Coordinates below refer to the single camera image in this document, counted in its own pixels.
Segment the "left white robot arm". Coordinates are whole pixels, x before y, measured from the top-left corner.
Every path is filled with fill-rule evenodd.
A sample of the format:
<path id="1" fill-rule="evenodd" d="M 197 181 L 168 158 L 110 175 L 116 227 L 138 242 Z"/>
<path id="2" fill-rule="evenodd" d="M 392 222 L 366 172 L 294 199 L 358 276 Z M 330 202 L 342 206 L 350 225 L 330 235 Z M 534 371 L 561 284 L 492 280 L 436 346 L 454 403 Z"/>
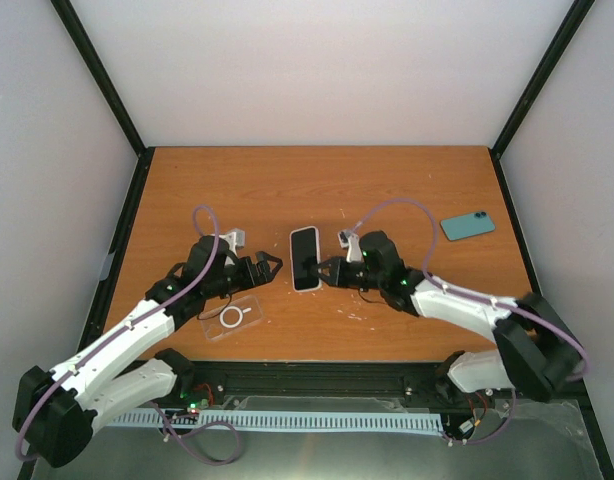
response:
<path id="1" fill-rule="evenodd" d="M 177 351 L 165 349 L 141 367 L 128 367 L 200 315 L 209 300 L 274 280 L 282 260 L 264 251 L 240 257 L 242 245 L 238 229 L 201 237 L 187 260 L 155 282 L 113 328 L 49 370 L 27 370 L 19 380 L 12 419 L 18 459 L 42 458 L 62 467 L 114 418 L 149 400 L 188 400 L 195 390 L 193 366 Z"/>

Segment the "clear magsafe phone case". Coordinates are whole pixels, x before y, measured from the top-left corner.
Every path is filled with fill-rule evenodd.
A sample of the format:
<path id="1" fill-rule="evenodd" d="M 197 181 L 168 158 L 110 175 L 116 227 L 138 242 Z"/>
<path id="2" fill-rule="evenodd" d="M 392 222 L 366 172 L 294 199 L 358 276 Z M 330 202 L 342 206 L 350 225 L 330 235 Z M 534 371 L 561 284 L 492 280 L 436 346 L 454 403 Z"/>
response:
<path id="1" fill-rule="evenodd" d="M 208 341 L 217 342 L 258 324 L 263 319 L 258 298 L 247 295 L 230 300 L 225 306 L 199 316 L 199 322 Z"/>

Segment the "teal phone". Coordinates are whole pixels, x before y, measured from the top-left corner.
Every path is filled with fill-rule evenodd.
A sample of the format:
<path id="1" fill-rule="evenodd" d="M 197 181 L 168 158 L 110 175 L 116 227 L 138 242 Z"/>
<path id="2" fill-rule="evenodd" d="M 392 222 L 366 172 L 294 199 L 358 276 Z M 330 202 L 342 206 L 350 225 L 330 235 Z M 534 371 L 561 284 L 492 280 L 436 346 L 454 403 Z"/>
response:
<path id="1" fill-rule="evenodd" d="M 495 231 L 495 224 L 485 211 L 476 211 L 440 221 L 441 229 L 449 241 L 458 241 Z"/>

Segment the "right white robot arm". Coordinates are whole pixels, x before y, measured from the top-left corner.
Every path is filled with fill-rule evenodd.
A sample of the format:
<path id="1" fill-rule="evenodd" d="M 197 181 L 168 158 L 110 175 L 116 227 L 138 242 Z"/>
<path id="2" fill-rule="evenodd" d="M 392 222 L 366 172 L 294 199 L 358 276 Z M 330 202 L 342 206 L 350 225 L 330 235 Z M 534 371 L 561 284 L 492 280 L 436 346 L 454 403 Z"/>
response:
<path id="1" fill-rule="evenodd" d="M 437 389 L 445 397 L 514 389 L 547 402 L 573 380 L 583 360 L 581 346 L 542 296 L 488 297 L 446 283 L 407 266 L 382 231 L 343 231 L 339 237 L 346 255 L 310 267 L 325 284 L 376 290 L 396 311 L 445 321 L 494 344 L 489 351 L 458 351 L 443 363 Z"/>

